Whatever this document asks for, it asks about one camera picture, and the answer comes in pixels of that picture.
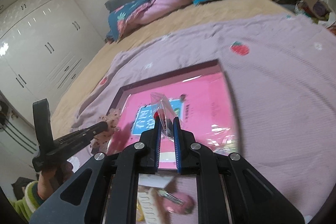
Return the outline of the green sleeve left forearm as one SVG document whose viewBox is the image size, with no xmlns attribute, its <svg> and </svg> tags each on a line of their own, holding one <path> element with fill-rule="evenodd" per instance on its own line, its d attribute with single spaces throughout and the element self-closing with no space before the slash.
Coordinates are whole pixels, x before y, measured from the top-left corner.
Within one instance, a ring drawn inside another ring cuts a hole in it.
<svg viewBox="0 0 336 224">
<path fill-rule="evenodd" d="M 33 213 L 44 203 L 38 194 L 38 182 L 30 182 L 25 187 L 23 198 L 10 203 L 21 219 L 28 223 Z"/>
</svg>

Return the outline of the left hand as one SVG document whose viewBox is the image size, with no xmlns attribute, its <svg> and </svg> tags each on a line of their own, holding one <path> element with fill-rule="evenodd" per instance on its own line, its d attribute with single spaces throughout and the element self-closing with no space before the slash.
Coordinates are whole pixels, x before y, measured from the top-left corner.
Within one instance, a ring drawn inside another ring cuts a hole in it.
<svg viewBox="0 0 336 224">
<path fill-rule="evenodd" d="M 39 175 L 37 186 L 39 197 L 42 200 L 49 198 L 54 191 L 73 174 L 73 165 L 68 161 L 64 162 L 59 167 L 42 170 Z"/>
</svg>

